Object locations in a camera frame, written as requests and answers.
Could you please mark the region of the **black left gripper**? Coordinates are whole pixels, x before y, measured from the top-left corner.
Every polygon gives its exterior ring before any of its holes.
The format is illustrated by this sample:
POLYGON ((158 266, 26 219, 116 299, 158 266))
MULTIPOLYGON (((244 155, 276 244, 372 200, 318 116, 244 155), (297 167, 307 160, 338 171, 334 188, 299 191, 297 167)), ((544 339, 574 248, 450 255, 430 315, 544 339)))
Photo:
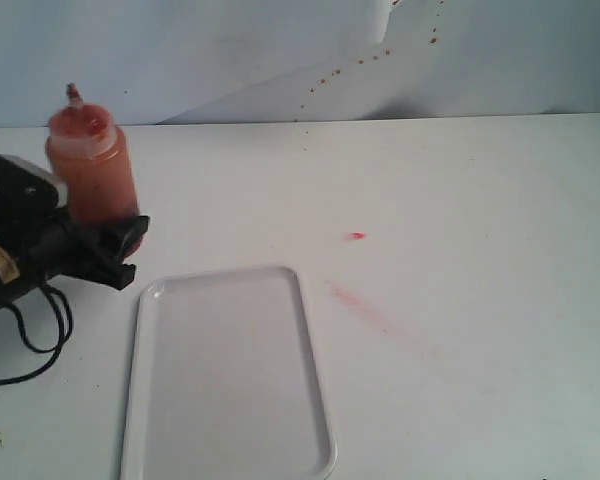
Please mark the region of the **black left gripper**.
POLYGON ((149 225, 146 215, 78 225, 65 212, 37 232, 0 236, 19 271, 3 288, 31 290, 66 276, 122 290, 134 281, 134 266, 125 259, 139 248, 149 225))

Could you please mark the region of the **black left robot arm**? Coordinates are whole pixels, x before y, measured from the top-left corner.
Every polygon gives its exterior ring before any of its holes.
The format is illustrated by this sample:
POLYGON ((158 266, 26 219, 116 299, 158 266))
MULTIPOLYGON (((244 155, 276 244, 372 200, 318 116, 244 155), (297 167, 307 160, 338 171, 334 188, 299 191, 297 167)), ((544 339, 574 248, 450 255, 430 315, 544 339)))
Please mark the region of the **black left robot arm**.
POLYGON ((57 276, 122 290, 135 278, 125 259, 147 233, 137 215, 101 225, 78 225, 60 209, 0 232, 0 309, 57 276))

